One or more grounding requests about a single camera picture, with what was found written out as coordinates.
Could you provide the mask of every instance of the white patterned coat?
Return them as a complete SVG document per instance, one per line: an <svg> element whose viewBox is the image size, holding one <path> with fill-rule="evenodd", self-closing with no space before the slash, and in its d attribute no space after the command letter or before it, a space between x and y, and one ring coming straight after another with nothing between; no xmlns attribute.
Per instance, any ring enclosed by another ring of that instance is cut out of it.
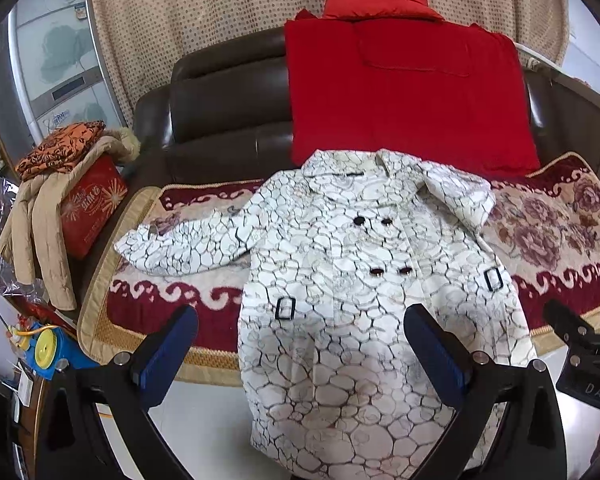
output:
<svg viewBox="0 0 600 480"><path fill-rule="evenodd" d="M116 250L169 276L251 250L238 356L252 444L305 478L408 478L452 416L406 341L408 306L422 303L498 363L535 357L511 278L479 235L493 205L487 181L450 166L318 151L234 216L162 236L140 226ZM469 466L484 460L501 413Z"/></svg>

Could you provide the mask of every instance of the white tile floor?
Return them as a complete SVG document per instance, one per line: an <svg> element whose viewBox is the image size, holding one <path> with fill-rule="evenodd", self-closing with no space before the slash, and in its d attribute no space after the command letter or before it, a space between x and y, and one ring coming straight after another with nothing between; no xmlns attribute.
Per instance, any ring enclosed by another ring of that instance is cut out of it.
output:
<svg viewBox="0 0 600 480"><path fill-rule="evenodd" d="M566 347L542 358L554 381ZM568 480L589 466L598 434L600 410L558 392L567 443ZM99 407L106 412L106 406ZM251 412L241 388L174 382L163 403L149 410L163 438L195 480L288 480L289 473L251 448ZM103 418L123 473L141 480L112 418Z"/></svg>

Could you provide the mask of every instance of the orange folded garment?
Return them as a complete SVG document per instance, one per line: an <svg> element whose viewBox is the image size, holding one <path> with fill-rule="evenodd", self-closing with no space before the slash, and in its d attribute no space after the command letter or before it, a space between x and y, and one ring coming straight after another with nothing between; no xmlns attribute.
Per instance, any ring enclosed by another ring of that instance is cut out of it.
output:
<svg viewBox="0 0 600 480"><path fill-rule="evenodd" d="M44 171L69 173L78 165L104 132L103 121L69 124L54 130L17 165L23 181Z"/></svg>

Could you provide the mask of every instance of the blue gripper pad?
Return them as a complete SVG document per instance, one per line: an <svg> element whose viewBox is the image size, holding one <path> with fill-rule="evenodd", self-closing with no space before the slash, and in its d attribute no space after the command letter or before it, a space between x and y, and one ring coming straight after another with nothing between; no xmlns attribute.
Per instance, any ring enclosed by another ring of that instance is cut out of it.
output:
<svg viewBox="0 0 600 480"><path fill-rule="evenodd" d="M198 314L185 304L136 349L130 371L144 409L158 406L164 400L197 334Z"/></svg>
<svg viewBox="0 0 600 480"><path fill-rule="evenodd" d="M421 304L411 305L404 313L404 335L442 403L458 410L471 380L469 352Z"/></svg>

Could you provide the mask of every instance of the polka dot curtain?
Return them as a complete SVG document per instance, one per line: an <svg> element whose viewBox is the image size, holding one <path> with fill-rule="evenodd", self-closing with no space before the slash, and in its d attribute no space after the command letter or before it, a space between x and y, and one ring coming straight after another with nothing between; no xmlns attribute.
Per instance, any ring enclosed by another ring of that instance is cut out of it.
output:
<svg viewBox="0 0 600 480"><path fill-rule="evenodd" d="M566 0L429 0L446 19L503 32L558 63L568 44ZM282 25L324 0L93 0L112 84L129 124L136 101L169 82L174 63L208 45Z"/></svg>

